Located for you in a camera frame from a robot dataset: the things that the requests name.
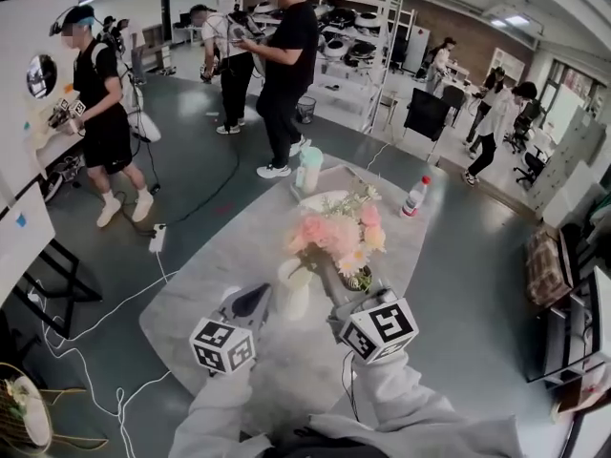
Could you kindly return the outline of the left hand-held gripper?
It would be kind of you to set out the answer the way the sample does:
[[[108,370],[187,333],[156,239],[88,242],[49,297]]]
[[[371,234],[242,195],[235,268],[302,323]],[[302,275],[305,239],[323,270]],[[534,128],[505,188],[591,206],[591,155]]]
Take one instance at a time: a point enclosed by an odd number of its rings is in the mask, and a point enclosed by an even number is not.
[[[220,305],[219,322],[203,317],[190,335],[196,363],[213,373],[231,375],[256,357],[253,332],[241,326],[260,326],[272,296],[269,283],[243,288]],[[226,323],[238,322],[240,326]]]

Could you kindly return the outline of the white ribbed vase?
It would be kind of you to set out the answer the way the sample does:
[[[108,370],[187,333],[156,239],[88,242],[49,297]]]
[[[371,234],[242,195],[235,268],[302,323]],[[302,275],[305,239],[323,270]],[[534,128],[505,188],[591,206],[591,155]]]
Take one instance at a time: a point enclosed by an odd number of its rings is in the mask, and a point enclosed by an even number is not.
[[[309,306],[309,284],[313,274],[299,259],[286,260],[278,269],[276,295],[279,313],[290,321],[301,319]]]

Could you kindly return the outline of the pink artificial flowers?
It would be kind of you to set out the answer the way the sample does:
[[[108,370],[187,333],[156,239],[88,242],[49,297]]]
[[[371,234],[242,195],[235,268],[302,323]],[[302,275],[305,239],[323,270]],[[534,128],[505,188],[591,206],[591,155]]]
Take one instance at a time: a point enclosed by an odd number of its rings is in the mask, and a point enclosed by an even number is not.
[[[369,265],[374,253],[386,251],[386,232],[377,208],[381,196],[373,188],[377,196],[369,194],[365,201],[344,200],[323,213],[304,209],[286,235],[285,251],[309,270],[329,260],[344,283],[344,276]]]

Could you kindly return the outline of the person's right forearm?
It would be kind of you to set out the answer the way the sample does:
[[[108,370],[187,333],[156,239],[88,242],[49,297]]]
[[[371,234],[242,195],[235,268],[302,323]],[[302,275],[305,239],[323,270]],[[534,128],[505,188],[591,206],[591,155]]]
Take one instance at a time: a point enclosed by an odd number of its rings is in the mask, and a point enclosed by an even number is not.
[[[380,364],[356,364],[378,427],[338,427],[338,435],[375,447],[389,458],[523,458],[516,420],[471,421],[442,394],[420,384],[406,354]]]

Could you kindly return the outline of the grey marble table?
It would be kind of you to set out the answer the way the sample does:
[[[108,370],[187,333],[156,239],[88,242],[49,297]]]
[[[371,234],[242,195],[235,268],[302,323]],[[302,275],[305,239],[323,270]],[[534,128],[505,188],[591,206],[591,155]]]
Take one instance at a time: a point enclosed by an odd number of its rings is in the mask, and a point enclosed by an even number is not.
[[[319,181],[323,191],[352,186],[350,179],[341,181],[339,175],[355,174],[375,186],[382,198],[378,210],[387,239],[385,252],[373,256],[373,267],[397,295],[404,295],[443,197],[439,182],[432,184],[414,217],[403,217],[400,206],[407,193],[400,187],[334,156],[327,156],[325,165],[329,171]],[[293,182],[293,177],[275,182],[229,221],[140,315],[149,343],[191,394],[200,391],[208,375],[189,343],[200,319],[216,310],[231,288],[278,281],[277,270],[287,258],[285,234],[300,213],[291,191]],[[348,349],[334,341],[326,322],[331,302],[322,292],[320,279],[314,278],[309,290],[302,319],[290,322],[271,313],[263,327],[253,372],[255,395],[248,408],[256,418],[284,417],[298,410],[326,412],[344,395],[341,363]]]

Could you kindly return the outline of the red cap plastic bottle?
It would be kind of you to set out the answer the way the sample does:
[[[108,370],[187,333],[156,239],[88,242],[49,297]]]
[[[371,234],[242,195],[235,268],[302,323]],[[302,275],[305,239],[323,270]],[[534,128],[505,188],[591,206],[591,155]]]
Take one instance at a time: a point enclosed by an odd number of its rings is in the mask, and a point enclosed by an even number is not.
[[[403,217],[414,217],[422,206],[426,197],[431,178],[422,176],[408,192],[408,195],[402,204],[400,215]]]

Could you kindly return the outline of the white tray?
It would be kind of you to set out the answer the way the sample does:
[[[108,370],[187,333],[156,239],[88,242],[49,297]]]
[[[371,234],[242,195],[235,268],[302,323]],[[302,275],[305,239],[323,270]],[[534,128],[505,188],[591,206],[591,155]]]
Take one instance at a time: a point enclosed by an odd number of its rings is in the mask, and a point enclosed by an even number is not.
[[[317,187],[311,194],[305,194],[298,189],[295,185],[295,181],[292,181],[289,190],[298,204],[304,198],[335,190],[348,191],[348,198],[346,200],[354,199],[357,201],[365,201],[369,194],[373,194],[374,197],[377,196],[373,186],[365,183],[352,168],[345,164],[321,170]]]

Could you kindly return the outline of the white pitcher mint lid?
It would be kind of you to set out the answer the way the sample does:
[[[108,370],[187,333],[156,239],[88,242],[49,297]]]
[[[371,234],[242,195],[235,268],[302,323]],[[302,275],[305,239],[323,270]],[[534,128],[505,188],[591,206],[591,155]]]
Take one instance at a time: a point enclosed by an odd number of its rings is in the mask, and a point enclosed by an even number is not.
[[[316,147],[307,146],[300,153],[300,165],[297,168],[295,185],[305,194],[315,191],[321,168],[324,162],[324,154]]]

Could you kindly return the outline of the person's black harness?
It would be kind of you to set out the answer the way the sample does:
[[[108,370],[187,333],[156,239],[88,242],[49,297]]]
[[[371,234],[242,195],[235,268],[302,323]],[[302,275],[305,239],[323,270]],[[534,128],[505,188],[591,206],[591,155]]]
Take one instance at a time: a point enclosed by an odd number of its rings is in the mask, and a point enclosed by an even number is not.
[[[286,429],[265,438],[267,444],[252,446],[241,458],[389,458],[378,446],[354,433],[333,434],[314,426]]]

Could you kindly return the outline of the brown chair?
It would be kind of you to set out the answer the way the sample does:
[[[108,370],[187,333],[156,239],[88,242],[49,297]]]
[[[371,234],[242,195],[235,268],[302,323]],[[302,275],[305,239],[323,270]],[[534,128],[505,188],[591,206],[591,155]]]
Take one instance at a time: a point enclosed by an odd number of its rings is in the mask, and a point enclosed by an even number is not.
[[[465,92],[454,85],[448,85],[442,92],[441,100],[449,107],[450,124],[454,126],[466,101]]]

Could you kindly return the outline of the black office chair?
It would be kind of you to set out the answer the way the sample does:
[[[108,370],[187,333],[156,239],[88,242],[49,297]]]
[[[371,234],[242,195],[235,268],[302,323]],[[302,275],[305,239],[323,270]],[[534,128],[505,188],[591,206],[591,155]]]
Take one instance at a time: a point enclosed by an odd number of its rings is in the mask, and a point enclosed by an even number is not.
[[[509,132],[503,137],[503,142],[512,148],[514,155],[522,153],[526,149],[526,143],[530,139],[531,126],[538,119],[540,113],[541,105],[538,100],[527,103],[510,127]]]
[[[522,158],[523,165],[513,168],[514,172],[521,173],[521,176],[516,178],[516,183],[520,184],[524,190],[530,190],[545,168],[548,159],[548,155],[537,145],[534,145],[531,150],[526,150]]]

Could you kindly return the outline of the grey shelf unit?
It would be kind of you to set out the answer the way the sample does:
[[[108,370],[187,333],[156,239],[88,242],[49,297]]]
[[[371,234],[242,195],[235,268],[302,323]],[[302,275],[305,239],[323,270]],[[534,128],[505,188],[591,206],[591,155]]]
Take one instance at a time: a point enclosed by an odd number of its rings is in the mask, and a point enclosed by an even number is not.
[[[575,288],[534,319],[527,383],[571,383],[611,364],[611,276],[595,266]]]

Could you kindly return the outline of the group of round white devices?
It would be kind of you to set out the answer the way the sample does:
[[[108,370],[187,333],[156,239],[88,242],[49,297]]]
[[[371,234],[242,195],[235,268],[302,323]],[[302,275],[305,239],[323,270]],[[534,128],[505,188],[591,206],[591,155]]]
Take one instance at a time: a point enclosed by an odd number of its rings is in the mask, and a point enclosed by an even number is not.
[[[382,19],[375,12],[335,7],[329,3],[313,6],[318,22],[318,54],[327,62],[343,61],[352,68],[373,63]]]

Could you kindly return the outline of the white display cabinet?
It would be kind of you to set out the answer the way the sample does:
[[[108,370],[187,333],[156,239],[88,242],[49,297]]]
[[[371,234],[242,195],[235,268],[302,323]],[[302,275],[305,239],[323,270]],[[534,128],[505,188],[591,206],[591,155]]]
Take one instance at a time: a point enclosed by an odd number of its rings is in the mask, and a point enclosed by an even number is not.
[[[492,70],[497,67],[502,68],[505,75],[517,83],[522,77],[525,64],[508,52],[505,52],[500,48],[495,48],[490,69]]]

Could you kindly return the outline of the round wall mirror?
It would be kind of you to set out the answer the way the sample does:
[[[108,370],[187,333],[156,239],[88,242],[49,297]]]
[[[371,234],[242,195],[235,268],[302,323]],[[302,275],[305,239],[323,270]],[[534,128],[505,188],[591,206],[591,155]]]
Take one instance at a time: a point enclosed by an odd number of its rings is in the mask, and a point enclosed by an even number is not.
[[[57,82],[57,66],[48,54],[38,54],[27,71],[29,93],[36,99],[50,95]]]

